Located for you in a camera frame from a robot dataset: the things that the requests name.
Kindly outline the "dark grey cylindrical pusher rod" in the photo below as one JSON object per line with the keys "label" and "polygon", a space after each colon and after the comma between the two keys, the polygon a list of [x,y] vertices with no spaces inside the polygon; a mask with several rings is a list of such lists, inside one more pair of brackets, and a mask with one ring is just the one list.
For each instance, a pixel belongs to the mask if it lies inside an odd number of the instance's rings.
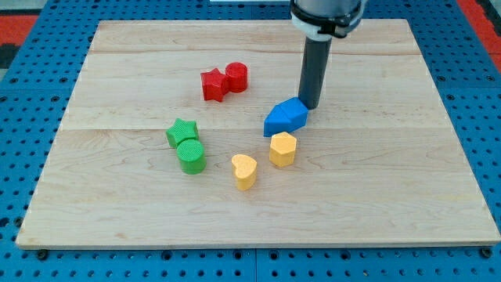
{"label": "dark grey cylindrical pusher rod", "polygon": [[298,98],[309,110],[319,105],[331,42],[305,39]]}

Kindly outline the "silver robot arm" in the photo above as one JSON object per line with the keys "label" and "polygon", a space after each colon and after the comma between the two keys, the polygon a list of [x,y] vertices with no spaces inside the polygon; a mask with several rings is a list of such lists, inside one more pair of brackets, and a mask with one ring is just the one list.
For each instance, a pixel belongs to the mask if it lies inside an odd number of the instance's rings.
{"label": "silver robot arm", "polygon": [[333,38],[346,38],[360,24],[366,0],[291,0],[293,25],[305,34],[298,99],[319,105]]}

